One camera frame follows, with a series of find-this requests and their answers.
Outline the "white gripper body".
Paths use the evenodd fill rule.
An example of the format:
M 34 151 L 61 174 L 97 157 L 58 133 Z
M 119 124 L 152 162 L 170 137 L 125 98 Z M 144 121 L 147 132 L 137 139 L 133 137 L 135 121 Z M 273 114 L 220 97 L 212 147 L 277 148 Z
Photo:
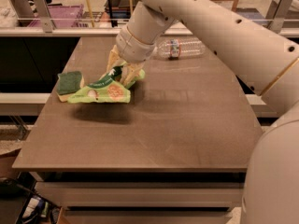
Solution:
M 143 63 L 150 58 L 155 48 L 154 43 L 144 43 L 135 38 L 127 25 L 116 36 L 116 46 L 120 57 L 128 63 Z

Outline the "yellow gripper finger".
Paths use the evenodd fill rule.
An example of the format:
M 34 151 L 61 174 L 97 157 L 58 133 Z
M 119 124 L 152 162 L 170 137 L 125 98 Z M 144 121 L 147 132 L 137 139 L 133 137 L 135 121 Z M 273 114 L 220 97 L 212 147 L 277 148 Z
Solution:
M 114 67 L 125 65 L 126 61 L 120 56 L 117 46 L 114 46 L 108 56 L 107 71 L 110 72 Z
M 143 63 L 128 63 L 122 68 L 120 83 L 124 87 L 132 87 L 138 80 L 145 77 Z

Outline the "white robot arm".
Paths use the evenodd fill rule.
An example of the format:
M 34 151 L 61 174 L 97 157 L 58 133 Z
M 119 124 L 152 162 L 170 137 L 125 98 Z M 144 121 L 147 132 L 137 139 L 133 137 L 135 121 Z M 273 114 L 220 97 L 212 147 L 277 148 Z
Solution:
M 140 0 L 117 35 L 143 63 L 180 21 L 279 115 L 249 160 L 240 224 L 299 224 L 299 46 L 210 0 Z

